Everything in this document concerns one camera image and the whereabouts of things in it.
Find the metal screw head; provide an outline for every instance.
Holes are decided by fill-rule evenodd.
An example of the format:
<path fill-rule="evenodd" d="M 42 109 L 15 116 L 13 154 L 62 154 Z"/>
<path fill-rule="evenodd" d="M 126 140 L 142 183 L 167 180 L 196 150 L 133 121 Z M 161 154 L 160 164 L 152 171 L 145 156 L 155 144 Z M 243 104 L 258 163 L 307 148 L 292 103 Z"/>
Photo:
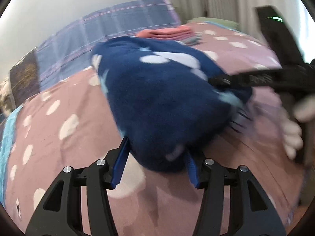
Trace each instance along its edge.
<path fill-rule="evenodd" d="M 104 159 L 99 159 L 99 160 L 97 160 L 97 165 L 99 165 L 99 166 L 103 166 L 105 163 L 106 163 L 106 161 L 104 160 Z"/>
<path fill-rule="evenodd" d="M 245 166 L 245 165 L 241 165 L 241 166 L 239 167 L 239 170 L 242 171 L 242 172 L 247 172 L 247 171 L 248 171 L 248 167 Z"/>
<path fill-rule="evenodd" d="M 206 160 L 204 161 L 204 163 L 205 163 L 206 165 L 213 165 L 213 164 L 215 163 L 215 161 L 212 160 L 212 159 L 206 159 Z"/>
<path fill-rule="evenodd" d="M 72 168 L 70 166 L 63 168 L 63 172 L 65 172 L 65 173 L 69 173 L 71 170 L 72 170 Z"/>

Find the folded towel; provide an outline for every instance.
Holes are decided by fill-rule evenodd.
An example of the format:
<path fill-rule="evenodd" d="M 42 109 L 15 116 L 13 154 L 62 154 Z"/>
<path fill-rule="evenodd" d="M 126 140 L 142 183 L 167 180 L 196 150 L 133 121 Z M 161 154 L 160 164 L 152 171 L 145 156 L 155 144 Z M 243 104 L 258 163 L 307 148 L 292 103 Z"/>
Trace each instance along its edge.
<path fill-rule="evenodd" d="M 184 168 L 184 146 L 211 139 L 251 96 L 213 88 L 223 70 L 181 42 L 118 37 L 94 47 L 92 64 L 132 155 L 154 171 Z"/>
<path fill-rule="evenodd" d="M 180 41 L 180 40 L 183 40 L 183 39 L 186 39 L 186 38 L 189 38 L 189 37 L 193 37 L 193 36 L 195 36 L 195 33 L 192 32 L 192 33 L 179 34 L 179 35 L 176 35 L 176 36 L 173 36 L 173 37 L 171 37 L 171 36 L 167 37 L 167 35 L 165 35 L 163 37 L 150 37 L 150 38 L 156 38 L 156 39 L 159 39 L 159 40 L 178 40 L 178 41 Z"/>
<path fill-rule="evenodd" d="M 162 28 L 162 29 L 144 29 L 136 34 L 136 37 L 143 38 L 172 38 L 182 34 L 192 34 L 193 30 L 186 25 L 182 25 L 176 28 Z"/>

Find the pink folded towel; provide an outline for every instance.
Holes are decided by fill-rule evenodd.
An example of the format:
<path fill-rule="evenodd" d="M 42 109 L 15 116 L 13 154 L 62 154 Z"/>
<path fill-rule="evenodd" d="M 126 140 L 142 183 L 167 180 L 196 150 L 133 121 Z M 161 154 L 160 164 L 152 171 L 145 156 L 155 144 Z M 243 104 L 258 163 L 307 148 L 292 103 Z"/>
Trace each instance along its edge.
<path fill-rule="evenodd" d="M 177 40 L 177 41 L 180 41 L 180 40 L 183 40 L 183 39 L 186 39 L 186 38 L 189 38 L 189 37 L 193 37 L 195 35 L 195 33 L 188 33 L 188 34 L 181 34 L 181 35 L 177 35 L 177 36 L 174 36 L 174 37 L 168 37 L 168 38 L 165 38 L 165 37 L 150 37 L 150 38 L 155 38 L 155 39 L 159 39 L 159 40 Z"/>
<path fill-rule="evenodd" d="M 193 30 L 186 25 L 182 25 L 176 28 L 162 28 L 162 29 L 144 29 L 137 33 L 136 37 L 143 38 L 174 38 L 183 34 L 193 34 Z"/>

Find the pillow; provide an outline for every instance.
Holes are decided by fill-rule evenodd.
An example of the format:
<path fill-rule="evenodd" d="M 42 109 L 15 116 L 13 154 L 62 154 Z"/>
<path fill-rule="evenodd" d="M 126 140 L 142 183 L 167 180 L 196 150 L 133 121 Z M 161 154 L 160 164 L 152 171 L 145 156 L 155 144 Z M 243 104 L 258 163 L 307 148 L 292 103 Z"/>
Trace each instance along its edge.
<path fill-rule="evenodd" d="M 35 50 L 29 52 L 10 70 L 10 82 L 15 107 L 39 93 L 38 68 Z"/>
<path fill-rule="evenodd" d="M 97 42 L 134 35 L 142 29 L 179 25 L 179 17 L 169 0 L 137 0 L 86 15 L 37 48 L 40 90 L 88 67 L 90 51 Z"/>
<path fill-rule="evenodd" d="M 239 30 L 239 24 L 234 21 L 219 19 L 219 18 L 193 18 L 188 21 L 189 23 L 198 23 L 198 22 L 211 22 L 217 25 L 220 25 L 224 28 Z"/>

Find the pink bedsheet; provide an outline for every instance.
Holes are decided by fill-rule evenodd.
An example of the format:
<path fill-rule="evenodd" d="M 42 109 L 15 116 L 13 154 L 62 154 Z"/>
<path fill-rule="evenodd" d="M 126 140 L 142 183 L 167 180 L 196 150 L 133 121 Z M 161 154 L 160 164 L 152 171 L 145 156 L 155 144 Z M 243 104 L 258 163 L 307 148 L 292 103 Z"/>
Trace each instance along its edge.
<path fill-rule="evenodd" d="M 202 32 L 204 51 L 228 73 L 254 67 L 278 67 L 268 47 L 247 35 L 211 24 L 190 23 Z M 45 190 L 63 167 L 89 166 L 116 148 L 121 138 L 108 102 L 92 68 L 59 82 L 26 101 L 16 123 L 16 142 L 7 166 L 5 205 L 24 232 Z M 303 169 L 286 157 L 278 127 L 280 101 L 268 88 L 256 89 L 249 104 L 252 122 L 243 120 L 242 134 L 231 128 L 218 135 L 205 154 L 223 166 L 247 165 L 289 224 L 303 181 Z M 190 236 L 203 191 L 190 184 L 185 171 L 163 174 L 142 168 L 130 155 L 121 183 L 108 191 L 119 235 Z M 82 218 L 89 233 L 84 189 Z M 222 232 L 228 224 L 225 191 Z"/>

